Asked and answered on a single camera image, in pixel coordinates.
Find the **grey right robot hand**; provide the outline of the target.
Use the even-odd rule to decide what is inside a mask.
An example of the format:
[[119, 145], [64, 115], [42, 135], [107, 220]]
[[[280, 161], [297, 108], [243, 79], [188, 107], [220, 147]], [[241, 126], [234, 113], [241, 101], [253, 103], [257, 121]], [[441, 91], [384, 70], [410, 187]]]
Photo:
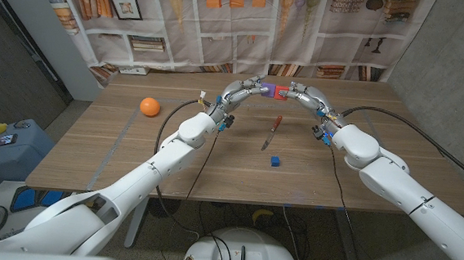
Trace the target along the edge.
[[344, 118], [333, 109], [328, 98], [316, 87], [292, 81], [287, 90], [283, 88], [279, 90], [279, 95], [295, 99], [307, 109], [319, 122], [319, 129], [323, 132], [335, 134], [348, 125]]

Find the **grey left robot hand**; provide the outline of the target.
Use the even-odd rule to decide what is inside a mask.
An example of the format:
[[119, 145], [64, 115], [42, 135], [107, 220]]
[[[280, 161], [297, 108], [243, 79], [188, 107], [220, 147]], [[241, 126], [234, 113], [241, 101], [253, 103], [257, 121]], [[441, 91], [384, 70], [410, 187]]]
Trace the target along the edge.
[[219, 123], [229, 113], [240, 106], [241, 102], [245, 101], [249, 96], [268, 92], [270, 89], [264, 87], [261, 82], [264, 77], [263, 75], [258, 75], [243, 81], [233, 81], [223, 91], [221, 99], [216, 104], [212, 104], [206, 111], [207, 115], [216, 123]]

